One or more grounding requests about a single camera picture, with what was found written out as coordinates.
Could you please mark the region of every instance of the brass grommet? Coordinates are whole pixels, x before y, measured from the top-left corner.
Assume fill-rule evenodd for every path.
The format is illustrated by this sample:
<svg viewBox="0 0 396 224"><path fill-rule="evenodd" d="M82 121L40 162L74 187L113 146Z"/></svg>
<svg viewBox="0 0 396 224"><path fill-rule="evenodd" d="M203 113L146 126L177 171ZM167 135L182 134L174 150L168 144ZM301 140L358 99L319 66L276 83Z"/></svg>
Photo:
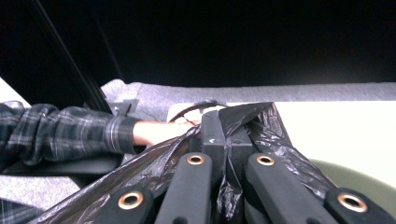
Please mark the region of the brass grommet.
<svg viewBox="0 0 396 224"><path fill-rule="evenodd" d="M193 155L187 158L187 162L191 165L199 165L204 163L204 157L198 156L198 155Z"/></svg>
<svg viewBox="0 0 396 224"><path fill-rule="evenodd" d="M136 200L134 200L132 203L127 203L126 200L129 197L134 197L134 198L136 198ZM119 207L124 210L129 210L129 209L136 208L142 202L143 202L143 194L138 191L132 191L132 192L126 193L120 197Z"/></svg>
<svg viewBox="0 0 396 224"><path fill-rule="evenodd" d="M363 213L367 211L367 204L355 195L341 193L337 200L345 208L354 212Z"/></svg>
<svg viewBox="0 0 396 224"><path fill-rule="evenodd" d="M274 165L275 161L271 157L267 156L259 156L257 157L257 162L261 165Z"/></svg>

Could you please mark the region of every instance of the black bar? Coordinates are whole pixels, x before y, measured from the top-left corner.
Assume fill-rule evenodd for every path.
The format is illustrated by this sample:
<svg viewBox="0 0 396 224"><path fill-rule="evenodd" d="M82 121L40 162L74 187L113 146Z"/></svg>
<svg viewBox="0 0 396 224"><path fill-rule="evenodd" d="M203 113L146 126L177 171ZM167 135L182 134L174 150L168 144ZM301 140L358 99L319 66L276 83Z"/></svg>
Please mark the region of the black bar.
<svg viewBox="0 0 396 224"><path fill-rule="evenodd" d="M244 200L245 219L248 224L272 224L270 218L266 213L258 210L251 205L247 200Z"/></svg>
<svg viewBox="0 0 396 224"><path fill-rule="evenodd" d="M255 189L273 223L337 223L320 202L270 153L250 156L247 182Z"/></svg>
<svg viewBox="0 0 396 224"><path fill-rule="evenodd" d="M326 194L324 207L343 224L396 223L383 208L352 189L330 190Z"/></svg>
<svg viewBox="0 0 396 224"><path fill-rule="evenodd" d="M231 162L239 181L245 177L248 166L248 158L253 153L253 144L248 137L248 130L242 126L235 130L230 137L231 141Z"/></svg>
<svg viewBox="0 0 396 224"><path fill-rule="evenodd" d="M207 224L210 219L212 160L204 153L181 157L156 224Z"/></svg>
<svg viewBox="0 0 396 224"><path fill-rule="evenodd" d="M110 196L93 223L150 224L154 218L155 206L151 191L129 186Z"/></svg>
<svg viewBox="0 0 396 224"><path fill-rule="evenodd" d="M213 161L212 185L215 185L224 170L225 137L219 120L219 111L213 110L202 115L202 151Z"/></svg>

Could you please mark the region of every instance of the shirt sleeve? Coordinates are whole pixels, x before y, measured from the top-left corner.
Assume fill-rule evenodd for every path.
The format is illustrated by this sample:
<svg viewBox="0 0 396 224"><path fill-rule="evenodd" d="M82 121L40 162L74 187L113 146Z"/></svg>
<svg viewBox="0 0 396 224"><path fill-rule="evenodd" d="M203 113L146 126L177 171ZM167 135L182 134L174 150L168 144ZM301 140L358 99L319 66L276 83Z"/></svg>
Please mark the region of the shirt sleeve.
<svg viewBox="0 0 396 224"><path fill-rule="evenodd" d="M137 121L80 107L60 111L54 105L20 109L0 104L0 170L14 160L35 165L107 152L134 153Z"/></svg>

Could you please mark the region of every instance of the dark background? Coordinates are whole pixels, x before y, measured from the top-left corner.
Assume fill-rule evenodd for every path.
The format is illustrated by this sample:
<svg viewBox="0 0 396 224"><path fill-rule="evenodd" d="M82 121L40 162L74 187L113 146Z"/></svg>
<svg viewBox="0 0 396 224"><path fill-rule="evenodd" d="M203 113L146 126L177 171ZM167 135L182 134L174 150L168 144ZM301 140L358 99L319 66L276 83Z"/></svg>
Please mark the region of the dark background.
<svg viewBox="0 0 396 224"><path fill-rule="evenodd" d="M396 81L394 1L40 3L98 86ZM0 76L31 104L82 105L25 2L0 0L0 22Z"/></svg>

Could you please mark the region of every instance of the hand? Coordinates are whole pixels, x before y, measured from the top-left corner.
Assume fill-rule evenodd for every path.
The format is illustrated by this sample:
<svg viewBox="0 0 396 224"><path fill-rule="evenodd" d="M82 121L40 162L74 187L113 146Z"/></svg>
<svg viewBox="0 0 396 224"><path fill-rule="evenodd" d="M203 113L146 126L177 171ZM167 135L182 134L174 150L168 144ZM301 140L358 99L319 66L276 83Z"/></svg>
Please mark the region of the hand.
<svg viewBox="0 0 396 224"><path fill-rule="evenodd" d="M134 144L137 146L157 145L168 139L181 136L198 123L200 121L165 123L141 120L134 126Z"/></svg>

